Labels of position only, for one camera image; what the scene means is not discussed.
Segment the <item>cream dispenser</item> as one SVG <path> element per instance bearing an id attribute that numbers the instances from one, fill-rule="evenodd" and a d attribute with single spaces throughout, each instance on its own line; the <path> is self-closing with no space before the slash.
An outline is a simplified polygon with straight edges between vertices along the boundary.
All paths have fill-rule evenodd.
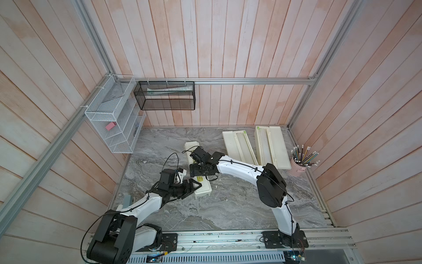
<path id="1" fill-rule="evenodd" d="M 184 149 L 186 151 L 187 160 L 188 160 L 189 165 L 194 163 L 193 159 L 190 157 L 190 153 L 198 145 L 199 145 L 199 143 L 196 142 L 196 141 L 186 142 L 185 145 L 184 145 Z M 207 180 L 207 178 L 204 177 L 204 176 L 193 177 L 193 179 L 202 184 L 202 187 L 197 189 L 194 193 L 195 199 L 197 200 L 198 198 L 203 197 L 203 196 L 210 196 L 210 194 L 212 192 L 212 187 L 211 187 L 210 181 Z"/>
<path id="2" fill-rule="evenodd" d="M 290 170 L 291 169 L 291 162 L 289 159 L 289 154 L 287 152 L 287 148 L 285 145 L 284 137 L 282 134 L 282 130 L 280 126 L 256 126 L 255 128 L 255 142 L 256 142 L 256 149 L 257 149 L 257 161 L 258 164 L 262 165 L 262 158 L 261 158 L 261 145 L 260 145 L 260 136 L 259 136 L 259 129 L 264 128 L 268 131 L 268 140 L 271 152 L 271 159 L 273 164 L 277 169 L 283 170 Z"/>
<path id="3" fill-rule="evenodd" d="M 222 132 L 222 135 L 229 157 L 251 165 L 258 165 L 255 152 L 245 130 L 225 131 Z"/>

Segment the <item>plastic wrap roll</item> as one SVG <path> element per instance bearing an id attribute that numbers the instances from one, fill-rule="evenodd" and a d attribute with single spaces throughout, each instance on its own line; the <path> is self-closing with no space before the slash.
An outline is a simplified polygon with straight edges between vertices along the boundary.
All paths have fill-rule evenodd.
<path id="1" fill-rule="evenodd" d="M 260 136 L 260 145 L 261 145 L 261 150 L 262 150 L 261 151 L 262 165 L 265 166 L 267 163 L 272 162 L 267 129 L 260 128 L 259 136 Z"/>
<path id="2" fill-rule="evenodd" d="M 256 155 L 245 130 L 236 132 L 238 151 L 241 161 L 251 165 L 257 165 Z"/>

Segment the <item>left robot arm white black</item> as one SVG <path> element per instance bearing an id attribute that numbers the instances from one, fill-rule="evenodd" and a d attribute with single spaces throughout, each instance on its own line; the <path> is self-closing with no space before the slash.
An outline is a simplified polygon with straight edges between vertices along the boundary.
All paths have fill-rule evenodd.
<path id="1" fill-rule="evenodd" d="M 151 214 L 168 202 L 184 199 L 202 184 L 193 178 L 182 180 L 186 171 L 164 169 L 146 195 L 132 205 L 118 211 L 108 210 L 99 223 L 86 253 L 81 253 L 87 264 L 126 264 L 133 252 L 141 249 L 157 251 L 164 255 L 167 246 L 162 242 L 162 228 L 145 223 Z"/>

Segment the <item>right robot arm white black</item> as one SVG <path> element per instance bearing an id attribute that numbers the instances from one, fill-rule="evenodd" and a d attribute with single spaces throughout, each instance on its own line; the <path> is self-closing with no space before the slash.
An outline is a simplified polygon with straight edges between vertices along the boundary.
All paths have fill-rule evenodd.
<path id="1" fill-rule="evenodd" d="M 279 233 L 290 237 L 295 234 L 297 222 L 289 207 L 294 198 L 287 192 L 286 182 L 273 164 L 252 165 L 220 152 L 209 154 L 200 147 L 188 153 L 193 159 L 190 165 L 191 176 L 207 177 L 220 173 L 251 183 L 257 188 L 261 202 L 271 208 Z"/>

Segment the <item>white and teal brush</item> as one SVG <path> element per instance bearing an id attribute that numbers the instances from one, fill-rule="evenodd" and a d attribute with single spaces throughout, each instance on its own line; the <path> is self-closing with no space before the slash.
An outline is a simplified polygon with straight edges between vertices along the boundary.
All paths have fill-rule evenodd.
<path id="1" fill-rule="evenodd" d="M 133 203 L 133 197 L 129 194 L 124 195 L 123 203 L 118 205 L 116 208 L 117 211 L 123 211 L 124 209 L 130 207 Z"/>

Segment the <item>pink eraser block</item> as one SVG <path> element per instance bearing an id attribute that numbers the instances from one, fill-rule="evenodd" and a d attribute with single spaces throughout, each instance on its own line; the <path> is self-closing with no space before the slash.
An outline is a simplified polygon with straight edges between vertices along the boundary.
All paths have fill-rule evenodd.
<path id="1" fill-rule="evenodd" d="M 116 126 L 116 122 L 110 122 L 105 126 L 105 129 L 107 131 L 110 131 L 111 129 L 113 129 Z"/>

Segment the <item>pencil holder with pencils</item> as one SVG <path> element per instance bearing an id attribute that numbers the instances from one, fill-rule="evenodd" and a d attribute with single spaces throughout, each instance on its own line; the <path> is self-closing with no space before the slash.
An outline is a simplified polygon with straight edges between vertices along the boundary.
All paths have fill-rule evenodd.
<path id="1" fill-rule="evenodd" d="M 305 174 L 307 169 L 316 167 L 320 164 L 320 160 L 317 160 L 319 153 L 316 151 L 311 152 L 309 146 L 296 145 L 291 150 L 291 154 L 291 169 L 289 173 L 294 177 L 299 177 Z"/>

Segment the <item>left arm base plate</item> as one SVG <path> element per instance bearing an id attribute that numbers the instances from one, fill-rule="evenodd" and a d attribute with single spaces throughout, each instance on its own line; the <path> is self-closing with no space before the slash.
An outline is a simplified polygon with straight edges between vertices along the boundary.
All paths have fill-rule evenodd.
<path id="1" fill-rule="evenodd" d="M 152 245 L 145 246 L 137 252 L 146 253 L 162 253 L 162 252 L 173 252 L 177 250 L 178 245 L 178 234 L 177 233 L 166 233 L 161 234 L 155 240 Z"/>

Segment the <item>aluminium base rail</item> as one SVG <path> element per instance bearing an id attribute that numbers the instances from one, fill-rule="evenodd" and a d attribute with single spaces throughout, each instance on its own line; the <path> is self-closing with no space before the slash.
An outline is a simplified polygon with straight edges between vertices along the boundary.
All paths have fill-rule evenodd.
<path id="1" fill-rule="evenodd" d="M 229 231 L 180 231 L 178 234 L 177 250 L 171 254 L 195 253 L 240 253 L 256 251 L 287 251 L 305 255 L 313 250 L 348 250 L 355 249 L 348 230 L 344 228 L 306 228 L 304 233 L 309 247 L 305 249 L 278 248 L 266 249 L 263 243 L 262 232 L 276 231 L 272 229 L 229 230 Z M 134 254 L 154 254 L 146 252 L 133 252 Z"/>

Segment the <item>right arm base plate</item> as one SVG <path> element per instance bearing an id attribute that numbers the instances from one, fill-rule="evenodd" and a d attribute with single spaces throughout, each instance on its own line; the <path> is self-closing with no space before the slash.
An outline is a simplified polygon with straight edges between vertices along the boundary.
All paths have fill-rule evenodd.
<path id="1" fill-rule="evenodd" d="M 278 248 L 299 248 L 305 249 L 309 247 L 307 237 L 304 231 L 297 229 L 293 235 L 286 235 L 279 231 L 262 232 L 263 243 L 266 249 Z"/>

